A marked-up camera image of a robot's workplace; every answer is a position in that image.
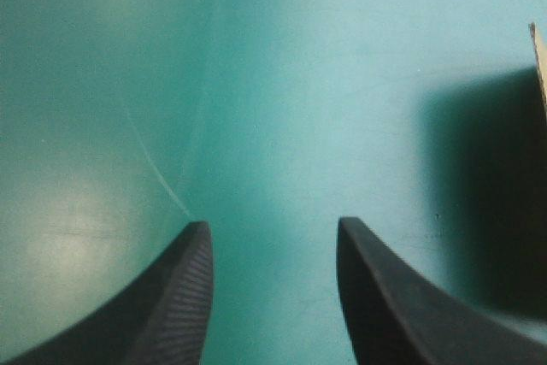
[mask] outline tan paper edge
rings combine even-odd
[[[547,85],[547,47],[545,47],[544,40],[535,23],[530,23],[530,33],[532,35],[533,48],[536,52],[541,98],[544,101],[544,110],[547,116],[547,95],[545,95],[545,86]]]

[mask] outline green wall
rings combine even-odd
[[[0,0],[0,360],[196,219],[205,364],[354,363],[341,215],[547,339],[532,20],[547,0]]]

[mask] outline dark gray curved object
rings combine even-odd
[[[213,299],[205,222],[191,223],[124,291],[9,365],[198,365]]]
[[[545,365],[547,347],[456,301],[361,220],[338,225],[338,289],[362,365]]]

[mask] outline scratch mark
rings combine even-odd
[[[157,168],[156,164],[154,163],[154,160],[152,160],[152,157],[146,148],[146,145],[144,145],[143,138],[140,135],[140,132],[138,132],[137,126],[135,126],[135,122],[133,121],[133,118],[131,116],[131,113],[129,112],[129,109],[125,105],[125,102],[121,98],[121,94],[119,92],[116,92],[118,96],[118,100],[120,101],[120,105],[123,108],[123,111],[126,115],[127,120],[129,121],[129,125],[131,126],[131,129],[133,131],[133,134],[135,134],[135,137],[137,138],[138,145],[140,145],[141,150],[143,151],[144,157],[146,158],[146,161],[150,165],[150,168],[152,169],[152,172],[156,176],[158,182],[162,185],[162,187],[165,189],[169,197],[173,200],[173,202],[179,207],[179,209],[186,214],[188,217],[193,218],[190,210],[184,202],[177,196],[177,194],[173,191],[169,183],[165,180],[163,177],[163,174],[160,172],[160,170]]]

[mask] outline ridged texture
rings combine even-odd
[[[175,269],[141,339],[135,362],[142,365],[194,365],[200,362],[213,299],[213,255],[209,235],[194,239]]]

